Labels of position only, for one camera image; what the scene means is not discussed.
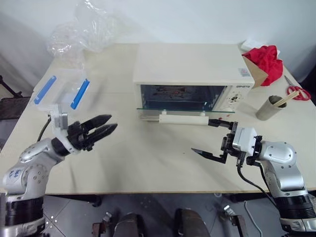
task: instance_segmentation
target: red cloth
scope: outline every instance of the red cloth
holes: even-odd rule
[[[275,45],[253,48],[243,56],[268,74],[267,79],[261,84],[262,86],[270,85],[282,76],[283,63],[282,60],[277,59],[277,47]]]

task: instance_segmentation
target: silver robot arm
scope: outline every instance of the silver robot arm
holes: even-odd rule
[[[286,142],[262,141],[262,137],[257,136],[254,128],[238,127],[237,122],[210,119],[208,125],[223,126],[231,130],[230,134],[223,138],[223,154],[215,157],[205,151],[193,151],[204,158],[221,163],[226,163],[228,154],[237,157],[237,171],[241,178],[259,189],[259,186],[243,177],[241,168],[244,161],[248,165],[260,167],[263,179],[279,210],[282,228],[294,235],[316,233],[315,207],[309,199],[303,176],[296,165],[297,153],[294,148]]]
[[[104,125],[110,118],[110,115],[100,115],[82,124],[75,122],[68,127],[67,137],[43,139],[21,154],[3,178],[6,213],[0,236],[27,237],[44,230],[43,196],[52,167],[73,150],[75,153],[90,151],[96,141],[110,135],[117,127],[116,123]]]

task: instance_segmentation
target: scissors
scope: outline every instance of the scissors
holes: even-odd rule
[[[286,93],[289,95],[290,93],[292,93],[293,91],[300,91],[300,94],[296,97],[294,97],[294,100],[310,100],[311,99],[311,95],[310,93],[308,93],[306,90],[304,90],[303,88],[300,88],[299,86],[294,85],[289,78],[287,78],[286,76],[284,76],[287,83],[290,85],[287,90]]]

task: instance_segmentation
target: chopsticks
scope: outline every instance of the chopsticks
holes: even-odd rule
[[[279,107],[286,103],[288,100],[293,99],[294,97],[298,96],[300,94],[300,90],[293,91],[288,96],[284,97],[283,99],[280,99],[279,101],[275,102],[273,105],[276,107]]]

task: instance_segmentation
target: red scissors handle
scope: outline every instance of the red scissors handle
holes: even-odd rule
[[[300,94],[296,97],[294,97],[294,100],[310,100],[311,99],[311,95],[310,93],[308,93],[306,90],[300,88],[299,86],[289,86],[286,90],[286,93],[289,95],[290,93],[292,93],[293,91],[300,91]]]

